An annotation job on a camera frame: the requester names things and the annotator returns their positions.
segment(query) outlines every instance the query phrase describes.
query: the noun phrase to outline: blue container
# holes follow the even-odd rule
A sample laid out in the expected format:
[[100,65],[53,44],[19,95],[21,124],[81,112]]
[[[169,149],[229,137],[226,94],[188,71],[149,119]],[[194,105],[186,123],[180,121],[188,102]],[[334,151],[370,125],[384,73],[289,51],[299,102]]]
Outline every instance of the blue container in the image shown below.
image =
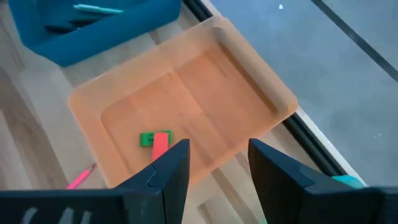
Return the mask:
[[[67,21],[74,4],[124,10],[67,34],[53,34],[48,23]],[[21,42],[31,51],[66,67],[175,20],[180,0],[10,0]]]

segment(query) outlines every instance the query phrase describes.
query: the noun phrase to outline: gray floor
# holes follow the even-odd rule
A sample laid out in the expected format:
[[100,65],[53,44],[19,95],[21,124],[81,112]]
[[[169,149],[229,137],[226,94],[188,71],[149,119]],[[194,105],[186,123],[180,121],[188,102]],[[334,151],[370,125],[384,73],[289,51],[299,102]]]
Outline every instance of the gray floor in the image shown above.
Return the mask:
[[323,0],[393,67],[398,68],[396,0]]
[[[397,82],[309,0],[211,1],[292,89],[367,184],[398,185]],[[349,15],[355,5],[344,9],[345,2],[336,1],[333,8]],[[387,38],[388,27],[376,27],[377,22],[366,29],[367,13],[343,19],[352,20],[353,28],[364,27],[358,33],[397,65],[398,38]]]

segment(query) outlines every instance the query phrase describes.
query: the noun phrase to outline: green block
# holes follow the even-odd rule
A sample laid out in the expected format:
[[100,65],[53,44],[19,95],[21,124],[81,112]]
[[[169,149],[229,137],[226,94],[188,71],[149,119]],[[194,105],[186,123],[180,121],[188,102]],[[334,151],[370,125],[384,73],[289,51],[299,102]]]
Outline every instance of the green block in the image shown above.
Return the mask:
[[171,130],[154,131],[154,132],[141,133],[139,135],[139,145],[141,147],[153,146],[155,133],[168,133],[169,134],[169,143],[171,143],[173,141],[173,132]]

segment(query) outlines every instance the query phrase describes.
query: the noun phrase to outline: translucent tray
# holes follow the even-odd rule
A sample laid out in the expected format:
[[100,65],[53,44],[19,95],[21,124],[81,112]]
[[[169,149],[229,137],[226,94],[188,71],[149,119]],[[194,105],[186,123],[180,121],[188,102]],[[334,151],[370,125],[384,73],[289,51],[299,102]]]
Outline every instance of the translucent tray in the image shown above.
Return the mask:
[[297,108],[297,100],[223,17],[212,17],[79,86],[70,108],[108,187],[151,163],[139,134],[189,138],[190,185]]

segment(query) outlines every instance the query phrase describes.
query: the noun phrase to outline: red block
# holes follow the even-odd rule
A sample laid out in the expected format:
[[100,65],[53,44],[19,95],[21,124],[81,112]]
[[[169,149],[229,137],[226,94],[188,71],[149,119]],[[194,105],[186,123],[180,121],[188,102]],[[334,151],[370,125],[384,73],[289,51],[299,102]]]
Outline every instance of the red block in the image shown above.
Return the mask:
[[152,160],[155,161],[169,149],[169,134],[155,133]]

